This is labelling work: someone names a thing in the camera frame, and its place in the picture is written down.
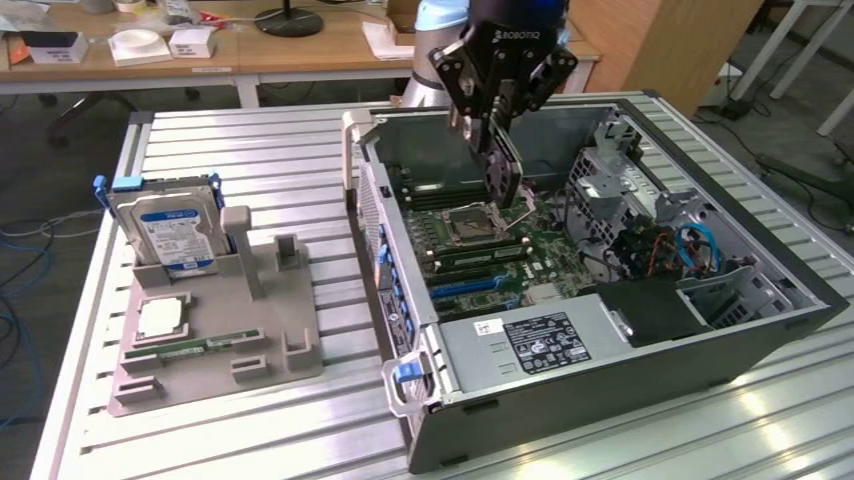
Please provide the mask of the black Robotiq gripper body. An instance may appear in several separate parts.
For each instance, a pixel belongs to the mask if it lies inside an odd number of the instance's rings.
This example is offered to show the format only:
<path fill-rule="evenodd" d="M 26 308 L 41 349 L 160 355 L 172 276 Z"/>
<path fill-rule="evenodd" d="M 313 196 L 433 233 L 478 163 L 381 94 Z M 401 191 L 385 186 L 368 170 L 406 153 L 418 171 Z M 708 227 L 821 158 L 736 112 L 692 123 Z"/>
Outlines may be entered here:
<path fill-rule="evenodd" d="M 555 45 L 565 47 L 567 17 L 565 1 L 469 3 L 462 40 L 486 40 L 493 47 L 493 61 L 486 76 L 488 96 L 498 96 L 500 82 L 511 77 L 511 69 L 525 50 L 548 54 Z"/>

